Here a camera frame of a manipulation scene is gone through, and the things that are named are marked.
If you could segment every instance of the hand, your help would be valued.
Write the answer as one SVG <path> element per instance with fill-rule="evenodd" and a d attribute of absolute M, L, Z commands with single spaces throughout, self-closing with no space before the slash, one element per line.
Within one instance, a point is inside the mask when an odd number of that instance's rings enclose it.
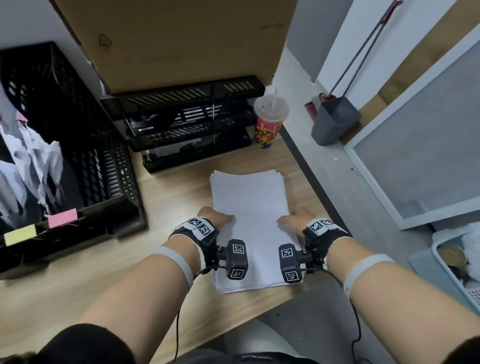
<path fill-rule="evenodd" d="M 307 224 L 315 218 L 309 210 L 304 207 L 299 207 L 296 214 L 285 215 L 277 220 L 278 224 L 287 225 L 294 230 L 298 235 L 302 236 Z"/>
<path fill-rule="evenodd" d="M 219 230 L 235 219 L 234 215 L 227 215 L 222 212 L 215 211 L 209 206 L 202 207 L 200 211 L 198 211 L 197 216 L 200 218 L 209 219 L 213 226 Z"/>

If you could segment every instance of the black desk organizer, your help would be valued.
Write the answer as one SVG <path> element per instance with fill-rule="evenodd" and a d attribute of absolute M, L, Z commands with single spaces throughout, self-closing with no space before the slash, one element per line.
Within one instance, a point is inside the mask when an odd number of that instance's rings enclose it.
<path fill-rule="evenodd" d="M 153 173 L 252 145 L 245 127 L 256 117 L 247 100 L 264 92 L 257 77 L 245 76 L 118 94 L 101 102 L 112 120 L 123 120 L 130 147 L 142 152 Z M 173 153 L 152 152 L 165 146 Z"/>
<path fill-rule="evenodd" d="M 1 51 L 0 77 L 28 125 L 47 143 L 60 142 L 80 203 L 78 221 L 49 229 L 41 216 L 35 223 L 38 236 L 14 245 L 5 245 L 4 224 L 0 279 L 16 278 L 46 267 L 59 255 L 145 229 L 128 146 L 57 46 L 44 43 Z"/>

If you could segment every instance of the sticky note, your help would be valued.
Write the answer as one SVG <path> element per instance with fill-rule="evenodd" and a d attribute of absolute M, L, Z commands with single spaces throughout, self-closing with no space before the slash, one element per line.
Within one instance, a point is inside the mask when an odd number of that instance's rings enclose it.
<path fill-rule="evenodd" d="M 3 235 L 7 246 L 23 242 L 25 240 L 36 237 L 35 225 L 28 225 L 14 231 L 7 232 Z"/>
<path fill-rule="evenodd" d="M 48 217 L 48 227 L 54 228 L 56 226 L 62 226 L 71 223 L 72 221 L 78 220 L 77 210 L 75 208 L 60 212 L 56 215 L 51 215 Z"/>

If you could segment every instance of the colorful cup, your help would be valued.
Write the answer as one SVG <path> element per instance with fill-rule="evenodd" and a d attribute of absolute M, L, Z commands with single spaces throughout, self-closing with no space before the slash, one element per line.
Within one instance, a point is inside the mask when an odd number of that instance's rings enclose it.
<path fill-rule="evenodd" d="M 276 95 L 265 95 L 256 99 L 253 109 L 257 115 L 254 141 L 260 148 L 268 148 L 288 117 L 288 105 Z"/>

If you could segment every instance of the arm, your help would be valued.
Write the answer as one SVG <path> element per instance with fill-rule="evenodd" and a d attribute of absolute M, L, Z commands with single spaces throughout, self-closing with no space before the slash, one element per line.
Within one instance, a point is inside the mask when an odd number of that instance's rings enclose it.
<path fill-rule="evenodd" d="M 314 219 L 307 209 L 282 216 L 298 234 Z M 335 242 L 328 270 L 342 283 L 373 255 L 354 239 Z M 441 363 L 464 341 L 480 335 L 480 317 L 416 274 L 391 262 L 376 264 L 355 281 L 350 298 L 360 316 L 398 363 Z"/>
<path fill-rule="evenodd" d="M 209 219 L 217 229 L 235 218 L 210 207 L 203 207 L 198 216 Z M 199 272 L 200 254 L 189 239 L 173 236 L 163 246 L 179 253 L 194 275 Z M 180 310 L 187 292 L 188 282 L 180 267 L 164 255 L 150 255 L 100 295 L 78 323 L 108 329 L 127 344 L 137 364 L 148 363 Z"/>

